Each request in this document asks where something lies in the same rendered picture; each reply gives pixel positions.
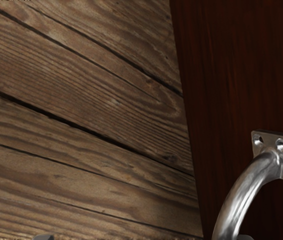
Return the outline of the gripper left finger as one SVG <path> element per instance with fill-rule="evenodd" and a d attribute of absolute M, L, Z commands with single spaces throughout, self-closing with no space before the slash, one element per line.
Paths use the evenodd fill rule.
<path fill-rule="evenodd" d="M 44 233 L 44 234 L 38 234 L 34 236 L 32 240 L 55 240 L 55 237 L 53 234 Z"/>

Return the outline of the dark red-brown wooden cabinet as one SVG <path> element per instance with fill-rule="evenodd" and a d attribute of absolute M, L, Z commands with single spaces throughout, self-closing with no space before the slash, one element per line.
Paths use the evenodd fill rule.
<path fill-rule="evenodd" d="M 203 239 L 253 159 L 283 133 L 283 0 L 169 0 Z"/>

